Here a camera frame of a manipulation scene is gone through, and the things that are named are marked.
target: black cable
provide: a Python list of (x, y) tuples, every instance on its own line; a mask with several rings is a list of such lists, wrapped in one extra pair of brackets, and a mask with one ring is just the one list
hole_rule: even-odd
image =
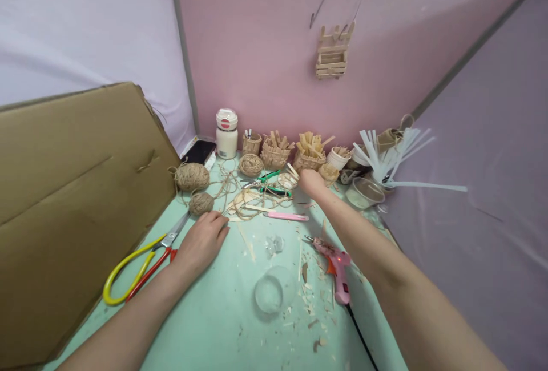
[(350, 304), (345, 305), (345, 307), (348, 310), (348, 313), (350, 314), (352, 321), (354, 321), (354, 325), (356, 326), (356, 331), (358, 331), (358, 335), (360, 336), (361, 342), (364, 344), (365, 351), (367, 352), (367, 355), (369, 356), (369, 359), (371, 360), (371, 364), (373, 364), (373, 368), (375, 368), (375, 371), (378, 371), (377, 364), (375, 364), (375, 360), (373, 359), (373, 356), (371, 355), (371, 352), (369, 351), (369, 348), (367, 347), (367, 344), (365, 343), (364, 336), (361, 334), (360, 327), (358, 327), (358, 323), (356, 322), (356, 319), (354, 318), (354, 313), (352, 312), (352, 308), (350, 308)]

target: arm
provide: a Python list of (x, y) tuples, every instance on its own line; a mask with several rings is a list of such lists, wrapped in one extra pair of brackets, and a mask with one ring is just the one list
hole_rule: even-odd
[(367, 277), (410, 370), (505, 370), (443, 293), (357, 211), (304, 170), (300, 187), (324, 211)]
[(138, 370), (158, 329), (190, 285), (213, 262), (228, 234), (228, 218), (203, 214), (188, 230), (177, 257), (58, 368)]

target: hand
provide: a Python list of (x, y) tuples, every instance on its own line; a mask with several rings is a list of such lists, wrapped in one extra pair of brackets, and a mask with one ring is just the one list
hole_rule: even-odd
[(317, 171), (309, 169), (301, 170), (299, 187), (313, 200), (316, 200), (319, 194), (327, 189), (321, 175)]
[(227, 237), (230, 227), (223, 226), (228, 218), (220, 212), (202, 214), (188, 230), (172, 265), (184, 267), (181, 270), (191, 275), (194, 281), (213, 262)]

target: person's left hand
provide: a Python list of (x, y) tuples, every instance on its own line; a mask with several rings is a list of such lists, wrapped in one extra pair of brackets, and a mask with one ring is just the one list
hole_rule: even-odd
[(218, 211), (202, 214), (188, 230), (173, 265), (181, 267), (186, 274), (196, 279), (213, 262), (227, 237), (230, 227), (223, 226), (228, 218)]

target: miniature wooden chair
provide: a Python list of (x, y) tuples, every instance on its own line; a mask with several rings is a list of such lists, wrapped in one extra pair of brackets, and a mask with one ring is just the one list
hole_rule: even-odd
[(316, 62), (316, 77), (335, 77), (337, 80), (346, 72), (348, 61), (348, 43), (354, 32), (356, 22), (353, 21), (348, 31), (341, 32), (340, 26), (336, 26), (333, 34), (325, 35), (325, 26), (321, 27), (320, 47), (318, 48), (318, 61)]

